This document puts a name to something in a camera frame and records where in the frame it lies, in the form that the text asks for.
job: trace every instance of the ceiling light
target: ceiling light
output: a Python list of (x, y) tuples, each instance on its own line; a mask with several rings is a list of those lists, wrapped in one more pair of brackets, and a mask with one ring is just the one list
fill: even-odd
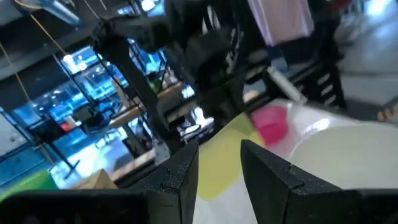
[(72, 62), (73, 57), (72, 57), (72, 55), (65, 55), (65, 56), (63, 56), (62, 60), (66, 61), (66, 62)]
[(391, 0), (381, 0), (377, 2), (370, 2), (368, 4), (367, 13), (370, 16), (378, 16), (381, 15), (388, 7), (388, 4), (392, 2)]
[(85, 62), (79, 63), (78, 67), (80, 69), (80, 71), (84, 71), (87, 68), (87, 64)]
[(155, 8), (155, 3), (152, 0), (143, 0), (141, 6), (143, 10), (149, 11)]

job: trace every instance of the cable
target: cable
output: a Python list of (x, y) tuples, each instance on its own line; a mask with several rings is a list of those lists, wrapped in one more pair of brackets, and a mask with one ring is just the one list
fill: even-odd
[(133, 14), (133, 15), (137, 14), (137, 11), (136, 11), (136, 9), (134, 8), (134, 4), (132, 3), (132, 0), (128, 0), (128, 2), (129, 2), (129, 5), (131, 6), (132, 14)]
[(24, 6), (24, 7), (26, 7), (26, 8), (29, 8), (29, 9), (42, 9), (42, 7), (40, 7), (40, 6), (31, 6), (31, 5), (25, 4), (25, 3), (23, 3), (23, 2), (20, 2), (20, 1), (18, 1), (18, 0), (14, 0), (14, 2), (17, 3), (17, 4), (19, 4), (19, 5), (21, 5), (21, 6)]
[[(6, 56), (6, 60), (8, 61), (8, 64), (10, 65), (10, 67), (11, 67), (14, 71), (16, 71), (16, 69), (15, 69), (15, 67), (14, 67), (14, 64), (11, 62), (11, 60), (10, 60), (10, 58), (9, 58), (7, 52), (6, 52), (6, 49), (4, 48), (4, 46), (2, 45), (1, 42), (0, 42), (0, 48), (1, 48), (1, 50), (2, 50), (2, 52), (3, 52), (3, 54), (4, 54), (4, 56)], [(29, 95), (28, 95), (27, 92), (26, 92), (26, 89), (25, 89), (25, 87), (24, 87), (24, 84), (22, 84), (22, 81), (21, 81), (21, 79), (19, 78), (18, 72), (14, 72), (14, 74), (15, 74), (15, 76), (17, 77), (17, 80), (18, 80), (18, 82), (19, 82), (19, 85), (21, 86), (22, 91), (24, 92), (27, 101), (29, 102), (29, 104), (31, 104), (32, 101), (30, 100)]]
[(160, 88), (157, 90), (157, 93), (156, 94), (159, 94), (162, 90), (163, 90), (163, 82), (164, 82), (164, 78), (165, 78), (165, 76), (166, 76), (166, 72), (167, 72), (167, 62), (165, 62), (165, 65), (164, 65), (164, 72), (163, 72), (163, 75), (162, 75), (162, 79), (160, 80)]
[(213, 25), (211, 24), (209, 16), (210, 15), (207, 14), (207, 15), (205, 15), (203, 17), (203, 20), (205, 21), (205, 25), (206, 25), (207, 31), (210, 31), (210, 30), (214, 29)]
[(94, 16), (99, 19), (100, 17), (98, 17), (97, 13), (95, 13), (95, 11), (91, 8), (91, 6), (87, 3), (87, 0), (83, 0), (86, 4), (86, 6), (88, 7), (88, 9), (94, 14)]
[(218, 22), (218, 17), (216, 15), (216, 11), (213, 8), (211, 8), (211, 20), (213, 22), (214, 30), (220, 28), (220, 27), (217, 27), (217, 24), (219, 24), (220, 22)]
[[(97, 59), (99, 60), (100, 64), (104, 67), (105, 71), (108, 73), (108, 75), (113, 79), (113, 81), (120, 87), (120, 89), (123, 90), (123, 86), (119, 83), (119, 81), (117, 81), (117, 79), (115, 77), (113, 77), (111, 71), (107, 68), (107, 66), (104, 64), (104, 62), (101, 60), (100, 56), (97, 54), (97, 52), (95, 52), (95, 56), (97, 57)], [(134, 106), (136, 106), (142, 113), (142, 115), (145, 114), (144, 110), (138, 105), (138, 103), (136, 103), (136, 101), (134, 99), (131, 100), (134, 103)]]
[(104, 7), (105, 10), (108, 10), (108, 8), (105, 6), (104, 2), (102, 0), (99, 0), (102, 4), (102, 6)]
[(45, 32), (45, 34), (52, 40), (52, 42), (62, 51), (64, 55), (68, 55), (66, 51), (58, 44), (57, 41), (52, 38), (52, 36), (47, 32), (47, 30), (44, 28), (44, 26), (41, 25), (41, 23), (33, 16), (33, 14), (30, 14), (30, 17), (36, 22), (36, 24)]

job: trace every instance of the floor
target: floor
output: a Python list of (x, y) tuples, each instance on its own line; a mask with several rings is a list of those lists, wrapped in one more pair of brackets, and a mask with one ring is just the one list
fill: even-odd
[(397, 12), (397, 1), (367, 2), (356, 23), (359, 35), (345, 49), (346, 57), (340, 63), (349, 106), (373, 118), (378, 111), (398, 104)]
[[(356, 115), (358, 118), (376, 119), (379, 111), (398, 105), (398, 3), (395, 0), (368, 1), (360, 18), (354, 22), (352, 18), (345, 18), (345, 26), (336, 34), (339, 42), (346, 46), (346, 57), (340, 63), (341, 79), (349, 108), (360, 112)], [(357, 32), (352, 35), (354, 27)], [(51, 169), (60, 188), (74, 185), (99, 169), (112, 172), (133, 158), (122, 142), (113, 141), (99, 149), (93, 144), (86, 146), (69, 160), (72, 163), (80, 160), (69, 179), (63, 179), (68, 173), (64, 163)], [(48, 166), (39, 165), (35, 169)]]

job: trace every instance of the pink cup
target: pink cup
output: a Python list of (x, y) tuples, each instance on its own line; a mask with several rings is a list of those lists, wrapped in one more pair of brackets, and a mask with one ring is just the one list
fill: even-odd
[(255, 127), (266, 145), (272, 145), (287, 135), (287, 110), (281, 106), (265, 106), (251, 114)]

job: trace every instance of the window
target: window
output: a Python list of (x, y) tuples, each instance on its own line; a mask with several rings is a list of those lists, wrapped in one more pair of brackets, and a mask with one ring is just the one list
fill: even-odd
[(143, 51), (134, 40), (129, 40), (131, 44), (130, 57), (144, 74), (148, 75), (151, 72), (157, 72), (163, 60), (165, 60), (162, 51), (155, 54), (147, 54)]
[(69, 81), (35, 99), (34, 103), (41, 113), (50, 113), (58, 123), (62, 124), (67, 116), (73, 114), (73, 110), (87, 104), (88, 101), (77, 86)]
[[(123, 86), (128, 86), (127, 80), (116, 66), (111, 65), (109, 62), (105, 62), (105, 66), (107, 66), (111, 75), (118, 79)], [(113, 79), (100, 63), (85, 70), (74, 79), (78, 82), (83, 91), (94, 100), (102, 100), (116, 93), (112, 84)]]
[(72, 74), (84, 71), (97, 62), (98, 58), (90, 46), (84, 47), (73, 54), (66, 55), (61, 59), (61, 63)]
[[(137, 5), (134, 5), (136, 11), (139, 11)], [(141, 7), (148, 13), (148, 16), (157, 16), (164, 14), (164, 0), (141, 0)], [(134, 10), (131, 6), (124, 6), (118, 10), (118, 13), (120, 15), (134, 14)]]
[(15, 109), (14, 114), (28, 126), (40, 121), (41, 119), (38, 112), (29, 104), (25, 104)]

